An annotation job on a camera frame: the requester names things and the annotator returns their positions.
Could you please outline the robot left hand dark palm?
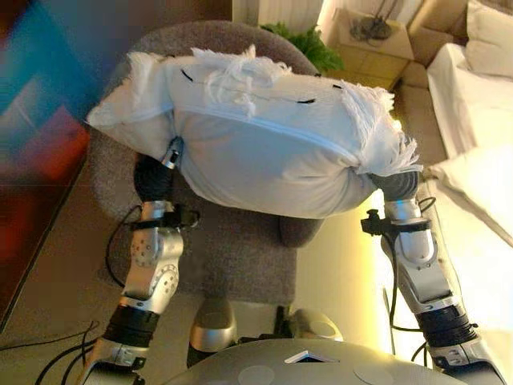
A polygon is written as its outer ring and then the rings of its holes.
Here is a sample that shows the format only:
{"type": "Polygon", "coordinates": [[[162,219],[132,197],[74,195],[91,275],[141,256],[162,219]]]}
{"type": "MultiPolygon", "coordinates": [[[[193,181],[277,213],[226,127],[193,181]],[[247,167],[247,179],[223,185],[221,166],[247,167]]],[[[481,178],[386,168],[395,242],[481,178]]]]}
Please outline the robot left hand dark palm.
{"type": "Polygon", "coordinates": [[[183,148],[184,142],[177,136],[170,142],[161,160],[148,155],[137,155],[133,181],[137,196],[142,202],[169,200],[173,175],[180,166],[183,148]]]}

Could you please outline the robot right hand dark palm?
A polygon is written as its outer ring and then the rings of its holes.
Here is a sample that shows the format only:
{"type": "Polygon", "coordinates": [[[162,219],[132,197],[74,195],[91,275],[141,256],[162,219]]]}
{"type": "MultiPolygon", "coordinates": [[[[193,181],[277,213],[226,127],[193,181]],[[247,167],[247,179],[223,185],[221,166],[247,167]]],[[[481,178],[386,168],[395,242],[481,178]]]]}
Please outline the robot right hand dark palm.
{"type": "Polygon", "coordinates": [[[390,176],[368,176],[378,189],[381,189],[385,201],[405,201],[416,197],[419,183],[419,172],[410,171],[390,176]]]}

